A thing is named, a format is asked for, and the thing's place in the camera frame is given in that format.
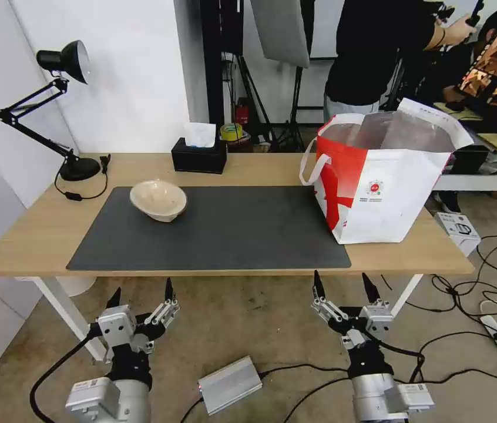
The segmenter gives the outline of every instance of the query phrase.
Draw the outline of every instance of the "lamp shade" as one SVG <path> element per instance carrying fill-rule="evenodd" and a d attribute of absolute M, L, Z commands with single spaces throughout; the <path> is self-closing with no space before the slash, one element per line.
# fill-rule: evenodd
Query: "lamp shade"
<path fill-rule="evenodd" d="M 74 79 L 88 83 L 90 62 L 86 47 L 80 40 L 68 43 L 61 51 L 39 50 L 37 63 L 47 71 L 66 72 Z"/>

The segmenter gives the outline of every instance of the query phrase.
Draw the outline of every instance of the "black tissue box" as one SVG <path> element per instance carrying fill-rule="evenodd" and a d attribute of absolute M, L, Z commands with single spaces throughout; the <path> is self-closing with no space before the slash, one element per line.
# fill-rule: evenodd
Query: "black tissue box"
<path fill-rule="evenodd" d="M 227 162 L 227 145 L 218 138 L 213 147 L 188 147 L 180 138 L 172 147 L 172 162 L 177 172 L 221 174 Z"/>

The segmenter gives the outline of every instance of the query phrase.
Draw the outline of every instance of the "beige bowl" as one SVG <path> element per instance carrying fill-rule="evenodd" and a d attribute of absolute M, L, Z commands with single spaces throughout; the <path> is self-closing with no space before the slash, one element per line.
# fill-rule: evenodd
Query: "beige bowl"
<path fill-rule="evenodd" d="M 187 203 L 186 194 L 180 187 L 160 179 L 135 185 L 129 199 L 141 212 L 163 222 L 173 221 Z"/>

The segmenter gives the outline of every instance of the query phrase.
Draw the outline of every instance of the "table leg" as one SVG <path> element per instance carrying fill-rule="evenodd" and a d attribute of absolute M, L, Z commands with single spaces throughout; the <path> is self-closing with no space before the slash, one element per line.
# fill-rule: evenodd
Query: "table leg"
<path fill-rule="evenodd" d="M 407 301 L 407 299 L 409 299 L 411 293 L 421 281 L 421 278 L 423 278 L 422 274 L 413 275 L 413 277 L 401 293 L 399 299 L 396 301 L 394 308 L 391 309 L 391 314 L 394 317 L 397 316 L 401 308 L 405 305 L 405 302 Z"/>
<path fill-rule="evenodd" d="M 59 281 L 54 277 L 34 277 L 33 282 L 49 300 L 56 312 L 61 315 L 68 327 L 74 332 L 74 335 L 80 340 L 84 339 L 88 333 L 88 322 L 76 308 Z M 86 348 L 95 360 L 103 361 L 106 348 L 98 339 L 89 341 Z"/>

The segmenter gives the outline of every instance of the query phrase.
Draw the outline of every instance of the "desk lamp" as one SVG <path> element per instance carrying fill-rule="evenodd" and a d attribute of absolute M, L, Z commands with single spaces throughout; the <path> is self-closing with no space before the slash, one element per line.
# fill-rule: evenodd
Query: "desk lamp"
<path fill-rule="evenodd" d="M 59 171 L 59 175 L 64 180 L 80 181 L 88 179 L 100 171 L 100 164 L 96 160 L 80 158 L 74 154 L 73 149 L 47 139 L 19 122 L 25 115 L 66 93 L 68 79 L 63 77 L 62 72 L 66 72 L 79 82 L 87 83 L 86 80 L 90 76 L 90 70 L 86 48 L 82 41 L 77 40 L 68 43 L 61 51 L 40 50 L 37 52 L 37 63 L 40 67 L 49 71 L 55 79 L 10 107 L 1 109 L 0 122 L 10 125 L 63 156 L 65 162 Z M 26 104 L 29 100 L 51 88 L 56 88 L 57 91 L 50 97 L 38 103 Z"/>

